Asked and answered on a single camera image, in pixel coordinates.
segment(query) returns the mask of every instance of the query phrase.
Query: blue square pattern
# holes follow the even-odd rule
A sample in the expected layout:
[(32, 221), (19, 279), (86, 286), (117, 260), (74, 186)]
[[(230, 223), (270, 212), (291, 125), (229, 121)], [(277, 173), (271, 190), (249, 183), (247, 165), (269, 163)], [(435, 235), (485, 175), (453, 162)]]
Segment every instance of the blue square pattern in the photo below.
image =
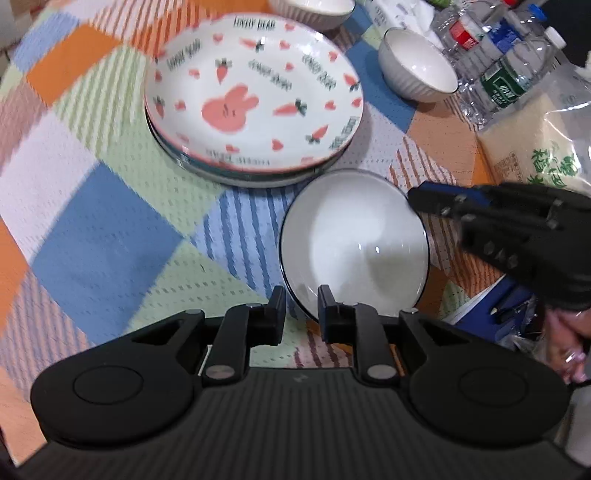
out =
[(360, 40), (347, 50), (346, 55), (357, 70), (365, 101), (406, 133), (417, 109), (416, 103), (401, 99), (386, 85), (379, 68), (377, 50)]
[(58, 218), (33, 272), (94, 343), (119, 336), (182, 236), (103, 163)]
[(359, 4), (355, 5), (353, 13), (343, 24), (353, 34), (363, 35), (371, 27), (371, 19)]
[(21, 40), (12, 61), (17, 68), (27, 73), (59, 41), (66, 38), (78, 26), (78, 20), (66, 13), (55, 13)]

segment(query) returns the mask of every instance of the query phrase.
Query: bowl rim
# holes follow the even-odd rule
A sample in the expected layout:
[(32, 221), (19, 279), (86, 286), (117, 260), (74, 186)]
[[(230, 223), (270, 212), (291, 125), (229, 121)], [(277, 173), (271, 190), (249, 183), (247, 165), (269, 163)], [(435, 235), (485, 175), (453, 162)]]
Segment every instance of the bowl rim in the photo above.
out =
[[(289, 207), (287, 208), (287, 210), (285, 211), (285, 215), (283, 216), (283, 221), (281, 222), (281, 228), (279, 231), (279, 236), (277, 239), (277, 253), (279, 256), (279, 268), (281, 270), (281, 276), (283, 278), (283, 282), (285, 284), (285, 286), (287, 287), (287, 291), (289, 292), (291, 299), (295, 302), (295, 304), (302, 310), (302, 312), (309, 318), (314, 320), (315, 322), (319, 322), (320, 319), (317, 316), (312, 315), (312, 312), (308, 310), (308, 308), (303, 304), (303, 302), (298, 298), (298, 296), (296, 295), (294, 289), (291, 287), (291, 284), (287, 278), (287, 273), (285, 272), (285, 268), (283, 265), (283, 247), (282, 247), (282, 239), (283, 239), (283, 232), (284, 232), (284, 227), (285, 224), (287, 223), (287, 215), (291, 210), (291, 207), (293, 206), (293, 204), (295, 204), (297, 198), (304, 193), (304, 191), (312, 184), (314, 183), (316, 180), (322, 178), (322, 177), (327, 177), (333, 174), (337, 174), (340, 172), (349, 172), (349, 173), (359, 173), (362, 175), (367, 175), (370, 177), (374, 177), (378, 180), (382, 180), (383, 182), (386, 182), (387, 184), (389, 184), (392, 188), (394, 188), (395, 190), (398, 190), (399, 193), (402, 194), (402, 197), (406, 200), (406, 202), (408, 203), (408, 195), (404, 193), (404, 191), (398, 187), (396, 184), (389, 182), (387, 179), (385, 179), (384, 177), (382, 177), (381, 175), (377, 174), (376, 172), (373, 172), (371, 170), (364, 170), (362, 168), (337, 168), (335, 170), (330, 170), (328, 172), (325, 172), (319, 176), (317, 176), (315, 179), (312, 179), (303, 189), (301, 189), (296, 196), (294, 197), (294, 199), (291, 201), (291, 204), (289, 205)], [(425, 280), (423, 281), (423, 287), (421, 289), (421, 292), (418, 294), (417, 296), (417, 300), (414, 303), (413, 307), (416, 307), (418, 305), (418, 303), (421, 301), (421, 299), (423, 298), (423, 294), (425, 293), (425, 288), (427, 286), (427, 280), (429, 277), (429, 273), (431, 272), (431, 245), (429, 244), (429, 236), (427, 233), (427, 228), (425, 227), (425, 222), (423, 221), (422, 217), (418, 214), (418, 212), (416, 210), (413, 209), (413, 211), (415, 212), (415, 214), (417, 215), (417, 218), (419, 219), (419, 221), (421, 222), (421, 226), (423, 227), (423, 234), (425, 236), (425, 243), (427, 244), (427, 267), (426, 267), (426, 271), (425, 271)]]
[[(406, 68), (403, 63), (401, 61), (398, 60), (398, 57), (396, 56), (396, 54), (393, 52), (392, 48), (390, 47), (390, 45), (388, 44), (388, 42), (386, 41), (386, 36), (388, 35), (389, 32), (391, 32), (392, 30), (398, 30), (401, 32), (407, 32), (411, 35), (414, 35), (416, 37), (420, 37), (423, 39), (423, 41), (427, 42), (429, 44), (429, 47), (432, 48), (437, 54), (439, 54), (446, 62), (448, 62), (450, 68), (452, 69), (453, 74), (456, 76), (456, 88), (455, 90), (453, 90), (452, 92), (450, 92), (449, 90), (441, 90), (437, 87), (435, 87), (434, 85), (431, 84), (431, 82), (428, 82), (426, 80), (423, 80), (422, 78), (417, 77), (417, 75), (412, 72), (411, 70), (409, 70), (408, 68)], [(443, 53), (441, 53), (439, 51), (439, 49), (433, 45), (428, 39), (426, 39), (425, 37), (423, 37), (421, 34), (418, 34), (416, 32), (413, 32), (412, 30), (409, 30), (407, 28), (397, 28), (397, 27), (391, 27), (389, 29), (386, 30), (386, 32), (384, 33), (384, 37), (382, 38), (382, 44), (386, 46), (386, 48), (388, 49), (388, 51), (392, 54), (392, 56), (396, 59), (396, 61), (398, 62), (398, 64), (406, 71), (409, 72), (409, 74), (411, 74), (413, 77), (415, 77), (416, 79), (418, 79), (419, 81), (423, 82), (425, 85), (427, 85), (430, 89), (435, 90), (438, 93), (445, 93), (446, 95), (453, 95), (454, 93), (456, 93), (460, 87), (460, 79), (457, 76), (456, 71), (453, 69), (453, 66), (451, 63), (449, 63), (449, 61), (445, 58), (445, 56), (443, 55)]]
[(312, 8), (312, 7), (304, 7), (300, 4), (295, 3), (293, 0), (278, 0), (277, 3), (285, 3), (291, 7), (295, 7), (295, 8), (299, 8), (300, 10), (303, 10), (304, 12), (310, 12), (316, 15), (323, 15), (325, 17), (331, 17), (331, 18), (337, 18), (337, 17), (343, 17), (344, 15), (350, 15), (351, 13), (353, 13), (353, 10), (355, 9), (356, 3), (355, 0), (348, 0), (351, 4), (351, 9), (350, 10), (343, 10), (342, 12), (326, 12), (326, 11), (322, 11), (322, 10), (318, 10), (316, 8)]

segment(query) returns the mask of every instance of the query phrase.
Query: white paper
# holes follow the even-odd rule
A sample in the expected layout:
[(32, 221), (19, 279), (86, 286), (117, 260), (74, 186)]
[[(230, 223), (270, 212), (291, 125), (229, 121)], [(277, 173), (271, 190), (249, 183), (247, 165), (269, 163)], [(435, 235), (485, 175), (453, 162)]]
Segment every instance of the white paper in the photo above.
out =
[(430, 27), (434, 8), (425, 0), (365, 0), (365, 10), (382, 36), (390, 28), (403, 28), (422, 35), (437, 48), (443, 48)]

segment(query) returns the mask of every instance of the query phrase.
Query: plate rim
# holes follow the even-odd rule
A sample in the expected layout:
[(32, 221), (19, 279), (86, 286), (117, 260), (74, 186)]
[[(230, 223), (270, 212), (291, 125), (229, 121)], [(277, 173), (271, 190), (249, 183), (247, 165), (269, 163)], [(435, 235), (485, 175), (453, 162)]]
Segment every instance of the plate rim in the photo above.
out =
[[(281, 21), (286, 21), (289, 22), (290, 24), (294, 24), (296, 26), (298, 26), (299, 28), (302, 28), (303, 30), (306, 30), (309, 34), (317, 36), (317, 35), (321, 35), (322, 36), (322, 41), (324, 41), (325, 43), (328, 43), (329, 46), (333, 47), (333, 49), (336, 49), (338, 52), (341, 53), (341, 56), (346, 60), (346, 62), (349, 64), (349, 66), (351, 67), (351, 70), (353, 72), (355, 72), (356, 77), (359, 80), (359, 86), (361, 91), (360, 93), (360, 97), (361, 97), (361, 109), (359, 110), (359, 122), (357, 122), (357, 124), (353, 127), (352, 132), (349, 135), (349, 139), (346, 142), (343, 142), (339, 148), (335, 149), (331, 154), (326, 155), (322, 158), (319, 159), (315, 159), (314, 161), (302, 166), (302, 165), (296, 165), (296, 166), (292, 166), (292, 167), (287, 167), (287, 168), (265, 168), (265, 169), (261, 169), (261, 168), (256, 168), (256, 167), (236, 167), (230, 164), (224, 164), (224, 163), (220, 163), (218, 161), (212, 160), (210, 158), (205, 158), (202, 157), (201, 155), (197, 155), (194, 151), (190, 150), (188, 147), (186, 147), (185, 145), (178, 145), (176, 140), (172, 140), (168, 135), (162, 133), (160, 131), (160, 129), (158, 129), (155, 125), (156, 123), (154, 122), (152, 115), (150, 114), (150, 109), (148, 108), (148, 96), (147, 96), (147, 91), (146, 91), (146, 86), (147, 86), (147, 82), (148, 82), (148, 78), (149, 78), (149, 72), (150, 72), (150, 68), (152, 67), (152, 65), (154, 65), (154, 60), (152, 59), (151, 62), (146, 66), (146, 72), (144, 75), (144, 81), (142, 83), (142, 87), (144, 90), (144, 109), (146, 111), (146, 114), (148, 115), (150, 121), (152, 122), (152, 124), (154, 125), (154, 128), (157, 130), (158, 134), (161, 135), (168, 143), (170, 143), (173, 147), (175, 147), (177, 150), (186, 153), (187, 155), (196, 158), (199, 161), (202, 161), (204, 163), (210, 164), (214, 167), (218, 167), (218, 168), (223, 168), (225, 170), (234, 170), (234, 171), (241, 171), (241, 172), (245, 172), (245, 173), (269, 173), (269, 174), (280, 174), (280, 173), (290, 173), (292, 171), (298, 171), (298, 170), (305, 170), (307, 168), (310, 167), (315, 167), (315, 166), (319, 166), (320, 164), (330, 160), (332, 157), (340, 154), (346, 147), (349, 146), (349, 144), (351, 143), (351, 141), (353, 140), (355, 134), (357, 133), (357, 130), (359, 129), (359, 125), (361, 124), (361, 120), (363, 118), (363, 112), (365, 111), (365, 95), (363, 93), (363, 85), (361, 84), (361, 78), (359, 77), (359, 74), (357, 72), (357, 69), (353, 66), (353, 64), (351, 63), (351, 61), (349, 60), (349, 58), (347, 57), (347, 55), (339, 48), (339, 46), (337, 46), (331, 39), (329, 39), (326, 35), (324, 35), (321, 32), (318, 32), (296, 20), (292, 20), (290, 18), (284, 18), (281, 17), (279, 15), (273, 15), (273, 14), (266, 14), (266, 13), (260, 13), (260, 12), (229, 12), (226, 14), (223, 14), (215, 19), (214, 22), (218, 23), (219, 21), (223, 20), (225, 17), (228, 16), (238, 16), (238, 15), (250, 15), (252, 17), (257, 16), (257, 17), (268, 17), (268, 18), (273, 18), (276, 20), (281, 20)], [(177, 39), (180, 35), (182, 35), (183, 33), (187, 32), (189, 30), (190, 27), (185, 28), (185, 30), (181, 31), (176, 37), (169, 39), (166, 43), (162, 44), (160, 46), (160, 49), (163, 49), (166, 47), (166, 45), (168, 45), (170, 42), (174, 41), (175, 39)], [(201, 28), (201, 25), (197, 26), (196, 28), (192, 29), (193, 32), (197, 32), (199, 30), (199, 28)]]
[[(291, 210), (291, 207), (293, 206), (293, 204), (295, 204), (295, 202), (297, 201), (298, 197), (300, 195), (302, 195), (308, 189), (308, 187), (310, 187), (310, 185), (312, 183), (314, 183), (316, 180), (319, 180), (322, 177), (327, 177), (329, 175), (334, 175), (334, 174), (341, 173), (341, 172), (344, 172), (344, 171), (356, 172), (356, 173), (359, 173), (359, 174), (371, 176), (371, 177), (377, 178), (378, 180), (381, 180), (381, 181), (385, 182), (386, 184), (390, 185), (393, 189), (398, 190), (400, 192), (400, 194), (403, 196), (403, 198), (405, 199), (405, 201), (408, 204), (408, 206), (410, 207), (410, 204), (408, 202), (408, 196), (402, 191), (402, 189), (400, 189), (394, 183), (390, 183), (387, 179), (385, 179), (381, 175), (379, 175), (379, 174), (377, 174), (377, 173), (375, 173), (373, 171), (364, 170), (364, 169), (361, 169), (361, 168), (339, 168), (338, 170), (328, 171), (328, 172), (322, 174), (321, 176), (318, 176), (315, 179), (313, 179), (308, 185), (306, 185), (295, 196), (295, 198), (293, 199), (293, 201), (291, 202), (291, 204), (287, 208), (287, 211), (285, 212), (285, 216), (283, 217), (283, 221), (281, 222), (281, 229), (279, 231), (279, 237), (278, 237), (278, 242), (277, 242), (277, 244), (278, 244), (277, 245), (277, 247), (278, 247), (277, 248), (277, 251), (279, 253), (279, 268), (281, 270), (281, 276), (283, 278), (283, 282), (285, 283), (285, 286), (287, 288), (287, 291), (290, 293), (291, 298), (298, 305), (298, 307), (301, 308), (302, 311), (309, 318), (311, 318), (312, 320), (314, 320), (315, 322), (319, 322), (319, 318), (317, 316), (313, 315), (312, 312), (310, 312), (308, 310), (308, 308), (306, 306), (304, 306), (304, 304), (301, 302), (301, 300), (295, 294), (293, 288), (290, 285), (289, 280), (287, 279), (287, 275), (285, 273), (285, 267), (284, 267), (284, 264), (283, 264), (283, 230), (284, 230), (285, 224), (287, 222), (287, 216), (289, 215), (289, 212)], [(428, 235), (427, 235), (427, 229), (425, 228), (425, 223), (423, 222), (423, 219), (421, 218), (421, 216), (412, 207), (410, 207), (410, 208), (415, 213), (415, 215), (417, 216), (417, 218), (419, 219), (419, 221), (421, 222), (421, 226), (423, 227), (423, 233), (425, 234), (425, 243), (427, 244), (427, 268), (426, 268), (426, 272), (425, 272), (425, 280), (423, 281), (423, 286), (421, 288), (421, 293), (418, 294), (417, 300), (413, 304), (413, 307), (416, 307), (416, 305), (418, 304), (418, 302), (421, 301), (421, 298), (423, 297), (423, 294), (425, 293), (425, 287), (427, 286), (427, 279), (428, 279), (428, 276), (429, 276), (429, 272), (431, 271), (431, 247), (429, 245), (429, 238), (428, 238)]]
[(216, 174), (211, 171), (202, 170), (198, 166), (192, 165), (190, 162), (179, 158), (178, 156), (173, 156), (173, 151), (169, 151), (169, 147), (166, 145), (162, 145), (160, 140), (155, 136), (154, 132), (152, 131), (152, 126), (148, 124), (148, 129), (150, 130), (150, 134), (152, 135), (153, 140), (156, 144), (162, 149), (164, 154), (177, 166), (182, 168), (183, 170), (188, 171), (191, 174), (194, 174), (202, 179), (212, 181), (215, 183), (219, 183), (221, 185), (230, 186), (230, 187), (237, 187), (241, 189), (277, 189), (283, 188), (290, 185), (295, 185), (302, 181), (313, 181), (315, 178), (326, 173), (324, 168), (330, 168), (339, 160), (340, 156), (336, 158), (331, 158), (326, 161), (325, 165), (317, 166), (315, 168), (310, 169), (308, 172), (301, 172), (300, 175), (305, 175), (304, 177), (299, 177), (297, 180), (293, 180), (293, 177), (283, 177), (280, 179), (260, 179), (260, 180), (250, 180), (250, 179), (239, 179), (235, 177), (224, 177), (222, 174)]

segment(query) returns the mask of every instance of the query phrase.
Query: plate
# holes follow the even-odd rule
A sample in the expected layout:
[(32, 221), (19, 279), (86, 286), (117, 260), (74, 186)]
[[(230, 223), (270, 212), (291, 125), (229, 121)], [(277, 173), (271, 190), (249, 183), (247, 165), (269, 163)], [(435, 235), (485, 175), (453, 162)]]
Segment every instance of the plate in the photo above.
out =
[(147, 68), (144, 102), (177, 150), (251, 173), (325, 162), (348, 145), (363, 112), (358, 75), (332, 42), (262, 14), (182, 32)]
[[(158, 135), (158, 132), (150, 123), (150, 119), (147, 119), (148, 127), (156, 143), (164, 150), (164, 152), (171, 157), (175, 163), (181, 168), (194, 173), (207, 180), (215, 181), (217, 183), (223, 183), (233, 187), (249, 188), (249, 189), (270, 189), (277, 187), (285, 187), (298, 183), (304, 180), (309, 180), (318, 175), (321, 175), (327, 171), (332, 165), (334, 165), (344, 151), (338, 153), (335, 157), (327, 160), (321, 165), (317, 165), (306, 170), (300, 170), (284, 174), (249, 174), (245, 172), (228, 172), (219, 171), (215, 167), (211, 167), (208, 164), (195, 161), (188, 157), (179, 150), (176, 150), (172, 145), (168, 144), (165, 139)], [(228, 176), (228, 173), (232, 173), (235, 176)]]

